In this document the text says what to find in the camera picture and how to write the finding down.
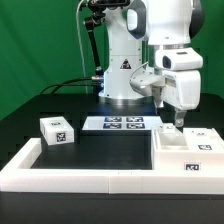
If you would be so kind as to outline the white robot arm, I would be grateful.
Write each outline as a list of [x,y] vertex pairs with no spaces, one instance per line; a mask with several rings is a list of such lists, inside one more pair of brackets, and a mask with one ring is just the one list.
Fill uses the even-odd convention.
[[175,125],[200,101],[203,58],[190,46],[204,23],[201,0],[130,0],[106,8],[109,67],[99,98],[116,105],[152,100],[175,108]]

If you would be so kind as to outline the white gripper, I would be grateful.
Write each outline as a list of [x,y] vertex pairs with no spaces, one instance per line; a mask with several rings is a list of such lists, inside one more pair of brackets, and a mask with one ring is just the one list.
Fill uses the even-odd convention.
[[164,103],[177,108],[175,126],[184,125],[185,110],[195,109],[200,101],[201,76],[197,70],[168,71],[152,77],[155,113],[160,114]]

